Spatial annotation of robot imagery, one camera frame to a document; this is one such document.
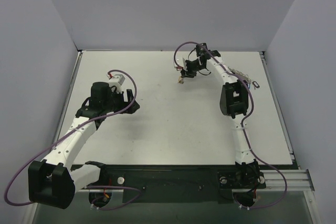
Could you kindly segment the yellow tag key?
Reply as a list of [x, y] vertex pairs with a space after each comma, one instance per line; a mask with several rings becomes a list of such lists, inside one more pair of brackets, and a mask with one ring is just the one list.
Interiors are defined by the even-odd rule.
[[184, 78], [179, 77], [179, 79], [178, 79], [178, 83], [179, 83], [179, 84], [183, 84], [183, 83], [184, 83]]

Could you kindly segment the red handled metal key organizer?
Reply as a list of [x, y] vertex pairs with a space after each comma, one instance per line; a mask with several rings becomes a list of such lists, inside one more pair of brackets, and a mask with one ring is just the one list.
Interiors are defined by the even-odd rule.
[[248, 84], [251, 84], [253, 82], [253, 80], [249, 77], [249, 75], [244, 74], [243, 72], [236, 70], [234, 68], [228, 67], [229, 70], [231, 71], [231, 73], [241, 77], [242, 79], [244, 79]]

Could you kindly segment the black key tag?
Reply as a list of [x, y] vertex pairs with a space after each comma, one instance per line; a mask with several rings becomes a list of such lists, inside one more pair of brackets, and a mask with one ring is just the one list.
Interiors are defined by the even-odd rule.
[[256, 81], [253, 81], [252, 84], [256, 89], [260, 88], [260, 85]]

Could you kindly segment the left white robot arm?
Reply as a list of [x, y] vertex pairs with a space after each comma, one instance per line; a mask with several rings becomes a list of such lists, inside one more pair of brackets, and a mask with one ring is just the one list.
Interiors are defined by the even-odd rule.
[[90, 97], [76, 112], [67, 133], [56, 142], [55, 149], [28, 168], [28, 193], [32, 202], [61, 209], [67, 208], [77, 191], [92, 184], [104, 187], [108, 182], [103, 164], [87, 162], [79, 169], [71, 167], [87, 140], [109, 116], [133, 114], [140, 106], [136, 102], [137, 88], [122, 91], [117, 81], [95, 82]]

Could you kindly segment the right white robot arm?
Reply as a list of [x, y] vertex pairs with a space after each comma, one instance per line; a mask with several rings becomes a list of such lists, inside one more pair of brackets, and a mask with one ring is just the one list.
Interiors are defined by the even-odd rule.
[[222, 114], [229, 118], [235, 148], [236, 173], [234, 182], [241, 186], [254, 186], [262, 182], [259, 164], [252, 153], [248, 140], [245, 117], [249, 108], [249, 89], [244, 80], [231, 72], [224, 64], [218, 51], [210, 51], [205, 43], [193, 41], [196, 59], [183, 59], [180, 64], [174, 59], [175, 67], [181, 73], [181, 78], [194, 78], [203, 69], [214, 73], [222, 87], [219, 107]]

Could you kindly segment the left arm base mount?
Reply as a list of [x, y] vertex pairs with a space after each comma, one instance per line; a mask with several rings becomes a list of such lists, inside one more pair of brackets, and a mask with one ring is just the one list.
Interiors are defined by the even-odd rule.
[[[112, 179], [106, 178], [104, 180], [99, 180], [95, 183], [89, 184], [89, 186], [112, 186]], [[111, 199], [112, 193], [107, 192], [89, 193], [88, 196], [89, 202], [92, 203], [95, 200], [93, 205], [99, 208], [106, 206]]]

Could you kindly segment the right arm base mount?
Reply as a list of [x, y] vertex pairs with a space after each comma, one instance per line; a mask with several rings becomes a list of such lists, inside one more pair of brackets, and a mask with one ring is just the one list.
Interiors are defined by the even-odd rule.
[[252, 207], [257, 201], [257, 190], [266, 188], [264, 174], [251, 165], [219, 172], [217, 176], [219, 195], [244, 207]]

